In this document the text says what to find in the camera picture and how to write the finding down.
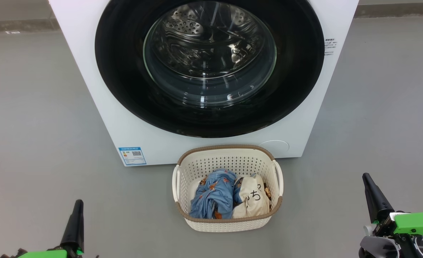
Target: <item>round glass door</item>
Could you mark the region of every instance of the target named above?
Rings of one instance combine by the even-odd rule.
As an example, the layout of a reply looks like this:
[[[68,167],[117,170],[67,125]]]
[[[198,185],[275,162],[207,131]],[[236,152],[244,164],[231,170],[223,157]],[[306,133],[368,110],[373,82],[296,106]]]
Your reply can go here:
[[[265,24],[247,10],[214,1],[169,10],[144,40],[152,80],[186,105],[229,106],[270,77],[277,49]]]
[[[144,122],[189,137],[233,137],[305,100],[324,38],[308,0],[111,0],[95,57],[110,92]]]

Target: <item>front-load washing machine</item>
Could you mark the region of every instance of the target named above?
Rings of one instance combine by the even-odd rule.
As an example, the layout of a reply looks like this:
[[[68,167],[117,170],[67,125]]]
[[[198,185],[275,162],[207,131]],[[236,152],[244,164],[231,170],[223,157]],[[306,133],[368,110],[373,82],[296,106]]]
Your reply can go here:
[[[358,0],[49,0],[125,166],[300,157]]]

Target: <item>clothes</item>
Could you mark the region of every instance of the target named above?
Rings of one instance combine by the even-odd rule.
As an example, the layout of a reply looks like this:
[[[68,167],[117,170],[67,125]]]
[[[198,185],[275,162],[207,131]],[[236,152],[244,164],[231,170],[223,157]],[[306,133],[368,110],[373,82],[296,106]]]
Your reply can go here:
[[[230,219],[236,175],[226,169],[210,173],[199,184],[189,215],[198,219]]]
[[[234,186],[232,218],[247,218],[270,212],[270,200],[264,191],[264,182],[258,174],[239,178]]]

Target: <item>basket handle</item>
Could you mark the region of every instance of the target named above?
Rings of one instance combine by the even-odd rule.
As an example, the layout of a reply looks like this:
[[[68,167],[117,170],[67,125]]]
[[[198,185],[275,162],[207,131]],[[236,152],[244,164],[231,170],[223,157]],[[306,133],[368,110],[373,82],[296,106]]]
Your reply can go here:
[[[175,169],[173,170],[173,176],[172,176],[172,191],[173,191],[173,199],[175,202],[178,201],[178,189],[179,189],[179,182],[180,182],[180,174],[178,173],[178,170],[180,168],[180,165],[177,165]]]
[[[278,174],[278,189],[280,190],[280,196],[283,196],[283,188],[284,188],[284,181],[283,181],[283,172],[282,168],[280,168],[280,165],[277,161],[273,160],[273,165],[275,167],[275,171]]]

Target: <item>laundry basket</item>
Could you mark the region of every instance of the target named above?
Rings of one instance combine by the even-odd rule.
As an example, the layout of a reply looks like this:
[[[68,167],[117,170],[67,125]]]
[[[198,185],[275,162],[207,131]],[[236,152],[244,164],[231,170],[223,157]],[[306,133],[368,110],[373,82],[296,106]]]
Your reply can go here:
[[[272,194],[269,213],[239,219],[196,219],[189,216],[191,183],[218,168],[237,176],[259,174]],[[179,159],[172,177],[173,199],[187,224],[202,232],[235,232],[260,228],[269,222],[282,204],[283,174],[280,165],[266,149],[253,145],[221,145],[190,150]]]

